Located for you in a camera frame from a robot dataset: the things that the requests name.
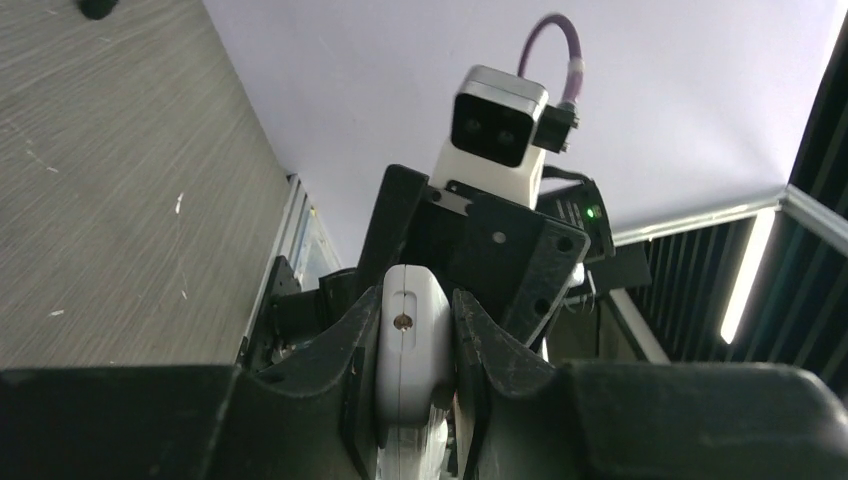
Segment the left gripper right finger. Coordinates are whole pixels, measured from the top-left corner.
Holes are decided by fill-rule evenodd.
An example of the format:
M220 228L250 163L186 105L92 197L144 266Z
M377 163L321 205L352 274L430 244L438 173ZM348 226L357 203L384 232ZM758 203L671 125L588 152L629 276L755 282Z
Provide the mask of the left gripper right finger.
M551 365L453 295L463 479L843 479L847 412L770 364Z

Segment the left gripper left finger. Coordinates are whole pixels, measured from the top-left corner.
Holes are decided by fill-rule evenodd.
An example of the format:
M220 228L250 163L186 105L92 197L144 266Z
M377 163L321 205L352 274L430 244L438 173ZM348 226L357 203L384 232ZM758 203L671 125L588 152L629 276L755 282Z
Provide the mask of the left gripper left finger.
M381 292L307 347L235 365L1 375L5 479L371 479Z

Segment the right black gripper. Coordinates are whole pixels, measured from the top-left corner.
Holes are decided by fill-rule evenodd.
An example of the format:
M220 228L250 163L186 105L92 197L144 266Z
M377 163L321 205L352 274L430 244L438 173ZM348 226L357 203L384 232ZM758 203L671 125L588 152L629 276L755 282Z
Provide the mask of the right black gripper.
M530 348L556 317L588 235L559 219L488 193L465 198L427 175L386 168L356 268L354 290L398 264L428 268L451 295L474 295L490 317Z

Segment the white remote control back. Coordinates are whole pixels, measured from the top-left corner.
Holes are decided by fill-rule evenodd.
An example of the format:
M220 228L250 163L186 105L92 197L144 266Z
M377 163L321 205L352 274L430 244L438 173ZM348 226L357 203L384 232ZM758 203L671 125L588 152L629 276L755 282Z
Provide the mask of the white remote control back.
M434 274L395 265L384 276L375 376L380 479L438 479L455 393L452 316Z

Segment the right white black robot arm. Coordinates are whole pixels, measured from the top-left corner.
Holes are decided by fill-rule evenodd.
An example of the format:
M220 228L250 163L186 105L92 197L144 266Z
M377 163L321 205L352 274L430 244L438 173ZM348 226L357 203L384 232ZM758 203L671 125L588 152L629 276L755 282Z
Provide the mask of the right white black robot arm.
M568 186L541 195L534 209L451 180L389 166L356 267L353 290L381 283L399 264L428 268L451 296L471 293L512 337L536 346L571 295L578 265L598 267L615 255L606 209L588 176L552 165L545 179Z

